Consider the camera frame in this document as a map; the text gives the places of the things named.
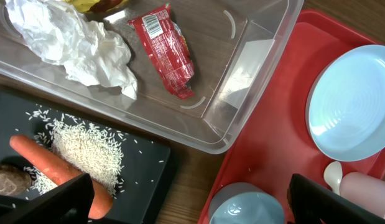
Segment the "orange carrot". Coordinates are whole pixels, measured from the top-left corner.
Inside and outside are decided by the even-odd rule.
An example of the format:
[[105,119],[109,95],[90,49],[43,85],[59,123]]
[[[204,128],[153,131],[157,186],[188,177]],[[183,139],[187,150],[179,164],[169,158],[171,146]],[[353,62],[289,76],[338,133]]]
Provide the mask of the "orange carrot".
[[[9,144],[13,150],[17,151],[57,185],[62,185],[81,175],[81,172],[71,164],[62,160],[25,135],[18,134],[12,136]],[[111,210],[113,199],[101,184],[94,180],[92,183],[95,196],[88,217],[97,220],[103,218]]]

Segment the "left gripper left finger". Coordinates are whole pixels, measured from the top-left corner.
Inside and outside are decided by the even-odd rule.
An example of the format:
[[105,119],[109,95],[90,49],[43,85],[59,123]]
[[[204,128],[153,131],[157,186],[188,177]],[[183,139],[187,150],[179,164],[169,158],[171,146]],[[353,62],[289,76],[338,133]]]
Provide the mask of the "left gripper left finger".
[[95,193],[81,174],[33,200],[0,195],[0,223],[87,223]]

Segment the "white napkin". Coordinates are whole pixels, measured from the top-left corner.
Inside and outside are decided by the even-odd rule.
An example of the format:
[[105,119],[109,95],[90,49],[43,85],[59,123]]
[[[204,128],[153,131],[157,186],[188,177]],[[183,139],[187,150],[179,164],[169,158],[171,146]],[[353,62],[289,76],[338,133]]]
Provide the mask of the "white napkin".
[[6,9],[28,48],[43,62],[64,66],[68,80],[118,86],[136,100],[137,79],[127,66],[131,51],[118,33],[86,20],[65,1],[10,0]]

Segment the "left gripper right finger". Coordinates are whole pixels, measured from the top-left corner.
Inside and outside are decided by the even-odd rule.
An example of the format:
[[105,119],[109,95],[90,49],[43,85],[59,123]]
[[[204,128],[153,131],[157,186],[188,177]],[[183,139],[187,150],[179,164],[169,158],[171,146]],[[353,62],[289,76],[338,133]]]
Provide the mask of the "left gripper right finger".
[[287,203],[294,223],[385,224],[379,217],[300,174],[293,174]]

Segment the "brown food lump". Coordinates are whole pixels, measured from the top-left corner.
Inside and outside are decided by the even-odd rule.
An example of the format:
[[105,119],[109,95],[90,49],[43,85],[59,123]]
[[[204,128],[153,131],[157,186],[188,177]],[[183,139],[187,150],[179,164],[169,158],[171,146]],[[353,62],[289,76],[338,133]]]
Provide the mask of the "brown food lump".
[[32,185],[30,175],[14,166],[0,164],[0,195],[17,196]]

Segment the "yellow silver foil wrapper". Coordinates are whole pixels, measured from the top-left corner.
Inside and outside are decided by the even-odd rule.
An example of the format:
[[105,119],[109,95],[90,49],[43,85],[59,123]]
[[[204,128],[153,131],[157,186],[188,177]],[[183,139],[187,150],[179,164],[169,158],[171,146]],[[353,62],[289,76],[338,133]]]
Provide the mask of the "yellow silver foil wrapper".
[[82,13],[99,13],[112,10],[120,5],[124,4],[128,0],[64,0],[66,3],[71,4],[75,9]]

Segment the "red snack wrapper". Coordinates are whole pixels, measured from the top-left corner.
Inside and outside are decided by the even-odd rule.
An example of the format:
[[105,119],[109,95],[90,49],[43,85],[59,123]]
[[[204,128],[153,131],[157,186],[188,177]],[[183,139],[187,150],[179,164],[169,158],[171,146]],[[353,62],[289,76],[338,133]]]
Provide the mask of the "red snack wrapper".
[[181,100],[194,95],[189,81],[195,74],[190,51],[180,28],[164,4],[128,21],[159,74],[165,89]]

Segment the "pile of white rice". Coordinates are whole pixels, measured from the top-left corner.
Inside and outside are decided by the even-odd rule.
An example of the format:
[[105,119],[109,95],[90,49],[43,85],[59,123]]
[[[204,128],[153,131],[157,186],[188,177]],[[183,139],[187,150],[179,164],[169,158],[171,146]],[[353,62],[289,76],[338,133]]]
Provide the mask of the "pile of white rice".
[[170,149],[74,114],[27,105],[9,118],[12,134],[25,134],[121,198],[153,194]]

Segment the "light blue bowl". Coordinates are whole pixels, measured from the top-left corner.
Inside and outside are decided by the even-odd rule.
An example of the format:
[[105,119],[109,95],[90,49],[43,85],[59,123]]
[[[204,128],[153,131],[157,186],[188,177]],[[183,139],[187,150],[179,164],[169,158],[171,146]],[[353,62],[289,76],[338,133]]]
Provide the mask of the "light blue bowl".
[[246,182],[223,187],[212,198],[210,224],[284,224],[282,205],[271,195]]

